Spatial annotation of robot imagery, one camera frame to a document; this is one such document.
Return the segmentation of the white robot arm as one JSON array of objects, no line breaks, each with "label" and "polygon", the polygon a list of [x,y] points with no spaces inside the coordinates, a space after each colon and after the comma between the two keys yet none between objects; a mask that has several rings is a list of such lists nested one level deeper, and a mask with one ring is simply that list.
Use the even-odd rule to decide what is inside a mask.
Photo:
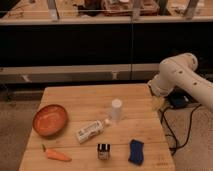
[{"label": "white robot arm", "polygon": [[183,53],[162,60],[159,73],[148,82],[155,96],[165,97],[179,87],[213,112],[213,83],[195,73],[198,60],[192,53]]}]

